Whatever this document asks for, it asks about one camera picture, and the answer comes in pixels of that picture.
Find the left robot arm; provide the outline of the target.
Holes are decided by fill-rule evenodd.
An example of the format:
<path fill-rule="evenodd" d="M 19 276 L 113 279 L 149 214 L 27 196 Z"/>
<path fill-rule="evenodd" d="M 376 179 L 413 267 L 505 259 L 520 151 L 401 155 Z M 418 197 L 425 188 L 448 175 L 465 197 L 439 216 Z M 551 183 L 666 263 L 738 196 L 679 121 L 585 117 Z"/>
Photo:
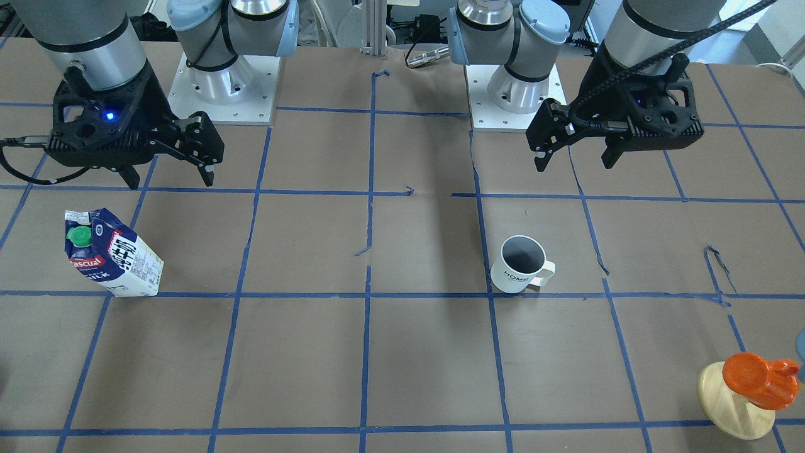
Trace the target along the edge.
<path fill-rule="evenodd" d="M 576 98 L 547 96 L 550 72 L 569 42 L 572 20 L 555 1 L 458 1 L 447 16 L 450 58 L 496 68 L 492 102 L 532 114 L 526 140 L 543 172 L 552 155 L 602 137 L 607 169 L 626 152 L 669 151 L 702 138 L 687 49 L 724 5 L 721 1 L 623 1 L 592 58 Z"/>

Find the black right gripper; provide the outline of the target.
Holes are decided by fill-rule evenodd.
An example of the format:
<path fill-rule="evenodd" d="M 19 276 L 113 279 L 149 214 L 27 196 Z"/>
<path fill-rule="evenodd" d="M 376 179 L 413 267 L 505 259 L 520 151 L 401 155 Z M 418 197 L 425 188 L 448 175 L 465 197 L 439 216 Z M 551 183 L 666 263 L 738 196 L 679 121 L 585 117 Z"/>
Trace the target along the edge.
<path fill-rule="evenodd" d="M 173 115 L 149 61 L 131 81 L 107 90 L 91 89 L 72 64 L 53 98 L 44 152 L 67 167 L 113 167 L 131 190 L 141 183 L 136 165 L 167 154 L 192 164 L 211 187 L 225 144 L 207 112 L 186 120 Z"/>

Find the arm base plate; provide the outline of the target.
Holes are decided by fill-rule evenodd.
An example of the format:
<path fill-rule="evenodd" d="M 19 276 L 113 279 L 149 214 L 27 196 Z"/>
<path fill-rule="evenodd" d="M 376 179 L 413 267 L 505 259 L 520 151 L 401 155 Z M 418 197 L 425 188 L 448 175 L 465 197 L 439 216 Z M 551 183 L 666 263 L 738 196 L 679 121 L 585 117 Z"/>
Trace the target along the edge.
<path fill-rule="evenodd" d="M 268 126 L 279 85 L 279 57 L 241 55 L 229 68 L 205 72 L 182 55 L 167 99 L 181 118 L 205 112 L 216 125 Z"/>
<path fill-rule="evenodd" d="M 566 103 L 556 65 L 537 82 L 519 80 L 501 64 L 468 65 L 465 78 L 474 131 L 524 132 L 546 99 Z"/>

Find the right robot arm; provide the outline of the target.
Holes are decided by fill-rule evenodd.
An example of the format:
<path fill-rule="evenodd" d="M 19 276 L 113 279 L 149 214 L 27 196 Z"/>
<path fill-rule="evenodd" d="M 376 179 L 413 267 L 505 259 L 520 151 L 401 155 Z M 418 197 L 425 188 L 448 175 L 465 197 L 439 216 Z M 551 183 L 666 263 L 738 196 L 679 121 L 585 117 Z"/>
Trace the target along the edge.
<path fill-rule="evenodd" d="M 212 186 L 224 141 L 207 112 L 173 113 L 142 40 L 179 42 L 184 71 L 205 103 L 239 101 L 256 89 L 247 55 L 287 57 L 297 46 L 296 1 L 170 1 L 169 22 L 152 13 L 130 17 L 111 1 L 10 4 L 62 74 L 50 133 L 2 140 L 2 147 L 38 147 L 74 167 L 65 177 L 37 179 L 2 158 L 6 172 L 42 186 L 103 167 L 137 189 L 136 166 L 158 154 L 192 164 Z"/>

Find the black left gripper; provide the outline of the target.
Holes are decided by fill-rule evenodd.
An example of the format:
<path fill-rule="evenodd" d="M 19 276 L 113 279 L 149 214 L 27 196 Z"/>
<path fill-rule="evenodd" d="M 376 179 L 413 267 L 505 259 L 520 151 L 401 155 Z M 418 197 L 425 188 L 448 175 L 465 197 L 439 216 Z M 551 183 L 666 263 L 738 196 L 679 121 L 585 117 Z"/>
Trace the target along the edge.
<path fill-rule="evenodd" d="M 688 56 L 677 53 L 664 74 L 632 72 L 606 88 L 609 78 L 626 72 L 606 46 L 601 46 L 586 72 L 577 98 L 569 107 L 554 98 L 543 100 L 525 131 L 534 163 L 543 172 L 552 155 L 586 137 L 604 137 L 602 164 L 612 169 L 625 152 L 681 149 L 704 134 L 696 109 L 692 80 L 685 70 Z"/>

